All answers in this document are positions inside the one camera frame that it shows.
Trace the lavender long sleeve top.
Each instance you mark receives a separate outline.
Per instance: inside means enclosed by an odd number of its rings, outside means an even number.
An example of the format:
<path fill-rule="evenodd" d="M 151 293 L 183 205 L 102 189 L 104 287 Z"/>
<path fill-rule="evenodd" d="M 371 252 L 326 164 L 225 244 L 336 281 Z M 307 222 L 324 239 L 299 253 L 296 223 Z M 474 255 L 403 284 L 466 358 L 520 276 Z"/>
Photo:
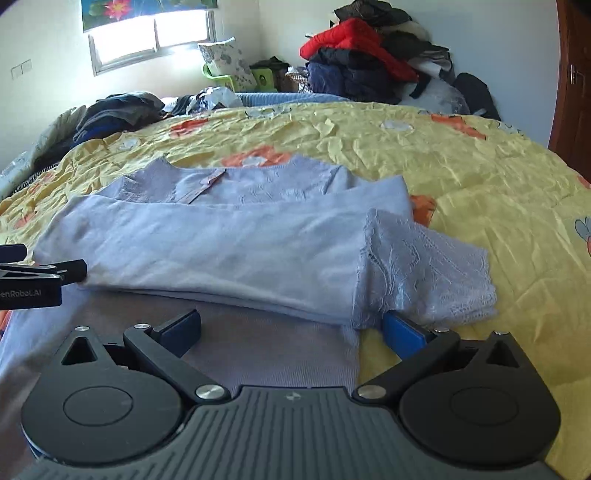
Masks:
<path fill-rule="evenodd" d="M 489 316 L 487 252 L 415 222 L 399 176 L 369 182 L 294 157 L 276 167 L 183 169 L 162 159 L 76 197 L 37 262 L 85 261 L 57 308 L 13 314 L 1 342 L 1 438 L 74 326 L 115 334 L 197 309 L 189 361 L 242 384 L 353 387 L 360 330 L 398 310 L 424 326 Z"/>

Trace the pile of dark folded clothes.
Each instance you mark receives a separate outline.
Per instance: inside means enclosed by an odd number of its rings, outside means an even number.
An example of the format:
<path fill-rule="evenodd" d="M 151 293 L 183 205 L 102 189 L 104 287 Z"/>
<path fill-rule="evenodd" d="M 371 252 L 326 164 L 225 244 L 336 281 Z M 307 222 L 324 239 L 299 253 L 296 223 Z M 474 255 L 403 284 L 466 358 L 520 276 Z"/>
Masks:
<path fill-rule="evenodd" d="M 71 146 L 135 131 L 160 121 L 164 115 L 164 103 L 150 92 L 110 95 L 87 109 L 76 126 Z"/>

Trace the red and dark clothes heap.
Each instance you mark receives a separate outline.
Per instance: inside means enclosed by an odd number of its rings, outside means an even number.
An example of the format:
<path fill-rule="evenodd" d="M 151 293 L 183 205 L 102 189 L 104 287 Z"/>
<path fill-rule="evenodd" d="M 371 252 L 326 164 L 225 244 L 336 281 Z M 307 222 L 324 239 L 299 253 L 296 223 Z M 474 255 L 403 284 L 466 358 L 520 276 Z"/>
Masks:
<path fill-rule="evenodd" d="M 457 74 L 450 50 L 432 43 L 406 11 L 386 1 L 353 1 L 334 15 L 329 29 L 300 48 L 311 91 L 393 105 L 427 97 L 443 104 L 434 113 L 501 119 L 488 86 Z"/>

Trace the light blue floral comforter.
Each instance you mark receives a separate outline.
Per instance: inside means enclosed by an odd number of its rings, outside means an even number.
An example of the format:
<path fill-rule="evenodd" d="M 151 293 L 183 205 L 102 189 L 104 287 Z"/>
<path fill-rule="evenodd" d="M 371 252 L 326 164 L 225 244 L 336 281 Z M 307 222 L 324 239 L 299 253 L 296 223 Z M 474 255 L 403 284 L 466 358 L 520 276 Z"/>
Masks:
<path fill-rule="evenodd" d="M 1 170 L 1 199 L 44 168 L 60 162 L 71 149 L 77 126 L 87 112 L 85 105 L 61 113 L 25 152 Z"/>

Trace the yellow cartoon print quilt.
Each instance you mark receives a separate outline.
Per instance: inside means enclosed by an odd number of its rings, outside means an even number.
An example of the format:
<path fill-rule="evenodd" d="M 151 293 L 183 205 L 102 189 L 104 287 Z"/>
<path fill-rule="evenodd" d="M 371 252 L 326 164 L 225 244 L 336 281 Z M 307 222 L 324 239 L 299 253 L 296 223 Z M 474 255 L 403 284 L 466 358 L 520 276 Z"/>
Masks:
<path fill-rule="evenodd" d="M 495 318 L 463 333 L 509 330 L 562 413 L 548 457 L 568 479 L 590 475 L 590 187 L 551 151 L 479 117 L 457 130 L 411 107 L 332 103 L 269 113 L 226 109 L 170 118 L 75 148 L 1 204 L 1 240 L 33 246 L 76 194 L 165 156 L 179 167 L 266 164 L 304 154 L 377 180 L 402 175 L 434 198 L 434 229 L 486 248 L 498 292 Z"/>

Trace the blue knitted blanket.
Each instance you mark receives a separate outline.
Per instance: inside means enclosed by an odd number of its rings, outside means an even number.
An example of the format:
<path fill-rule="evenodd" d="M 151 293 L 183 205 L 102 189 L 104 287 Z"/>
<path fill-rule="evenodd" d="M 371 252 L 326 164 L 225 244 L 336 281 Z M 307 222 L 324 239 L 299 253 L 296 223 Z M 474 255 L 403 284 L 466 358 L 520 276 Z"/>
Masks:
<path fill-rule="evenodd" d="M 294 103 L 332 103 L 344 102 L 346 98 L 331 94 L 318 93 L 230 93 L 215 92 L 207 94 L 205 90 L 194 95 L 161 98 L 163 111 L 172 116 L 193 115 L 204 111 L 223 108 L 269 107 Z"/>

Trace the lotus flower roller blind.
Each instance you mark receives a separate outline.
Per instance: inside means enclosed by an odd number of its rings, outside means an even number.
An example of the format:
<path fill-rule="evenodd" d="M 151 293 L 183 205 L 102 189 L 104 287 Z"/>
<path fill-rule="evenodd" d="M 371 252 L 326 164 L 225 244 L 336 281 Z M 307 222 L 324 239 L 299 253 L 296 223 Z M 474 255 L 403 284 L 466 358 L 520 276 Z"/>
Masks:
<path fill-rule="evenodd" d="M 217 0 L 81 0 L 84 32 L 141 16 L 188 10 L 211 10 Z"/>

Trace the brown wooden door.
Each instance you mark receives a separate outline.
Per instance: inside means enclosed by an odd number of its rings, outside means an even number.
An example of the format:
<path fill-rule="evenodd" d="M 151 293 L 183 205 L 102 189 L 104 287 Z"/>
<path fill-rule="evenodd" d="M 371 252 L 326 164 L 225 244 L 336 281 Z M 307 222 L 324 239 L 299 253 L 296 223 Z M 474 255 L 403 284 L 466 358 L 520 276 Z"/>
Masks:
<path fill-rule="evenodd" d="M 557 3 L 559 80 L 549 149 L 590 178 L 590 3 Z"/>

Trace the floral patterned pillow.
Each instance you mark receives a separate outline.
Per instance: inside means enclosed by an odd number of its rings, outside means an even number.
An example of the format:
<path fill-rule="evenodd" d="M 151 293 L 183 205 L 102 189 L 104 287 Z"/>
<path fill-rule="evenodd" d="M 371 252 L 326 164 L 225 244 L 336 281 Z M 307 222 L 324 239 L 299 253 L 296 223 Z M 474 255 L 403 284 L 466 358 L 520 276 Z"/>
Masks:
<path fill-rule="evenodd" d="M 235 37 L 221 42 L 199 43 L 198 48 L 212 74 L 232 75 L 252 81 L 252 69 Z"/>

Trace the green plastic stool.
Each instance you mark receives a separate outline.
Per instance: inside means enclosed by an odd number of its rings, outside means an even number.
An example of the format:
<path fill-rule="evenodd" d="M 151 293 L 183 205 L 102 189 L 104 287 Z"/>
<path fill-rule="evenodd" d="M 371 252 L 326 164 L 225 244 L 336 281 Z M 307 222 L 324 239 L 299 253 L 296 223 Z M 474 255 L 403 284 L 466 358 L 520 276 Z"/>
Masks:
<path fill-rule="evenodd" d="M 267 68 L 252 69 L 252 81 L 232 75 L 214 75 L 207 64 L 202 66 L 204 77 L 217 87 L 226 87 L 235 93 L 276 93 L 273 71 Z"/>

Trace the white wall switch plate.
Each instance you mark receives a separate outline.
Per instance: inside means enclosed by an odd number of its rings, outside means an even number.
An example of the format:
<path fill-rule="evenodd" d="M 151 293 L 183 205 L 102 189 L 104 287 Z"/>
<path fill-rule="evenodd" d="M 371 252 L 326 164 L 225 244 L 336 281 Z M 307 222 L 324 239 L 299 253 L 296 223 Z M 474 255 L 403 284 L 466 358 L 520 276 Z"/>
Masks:
<path fill-rule="evenodd" d="M 10 70 L 11 78 L 13 80 L 16 80 L 16 79 L 20 78 L 21 76 L 31 72 L 32 69 L 33 69 L 32 60 L 28 59 L 28 60 L 11 68 L 11 70 Z"/>

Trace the window with metal frame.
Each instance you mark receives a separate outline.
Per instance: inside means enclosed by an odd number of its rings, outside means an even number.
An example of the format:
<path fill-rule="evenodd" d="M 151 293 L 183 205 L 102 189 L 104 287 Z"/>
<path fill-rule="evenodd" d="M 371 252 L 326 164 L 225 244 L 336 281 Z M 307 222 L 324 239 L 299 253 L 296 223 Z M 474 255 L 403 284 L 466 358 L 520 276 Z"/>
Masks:
<path fill-rule="evenodd" d="M 195 50 L 216 39 L 213 10 L 136 17 L 89 30 L 95 76 L 156 58 Z"/>

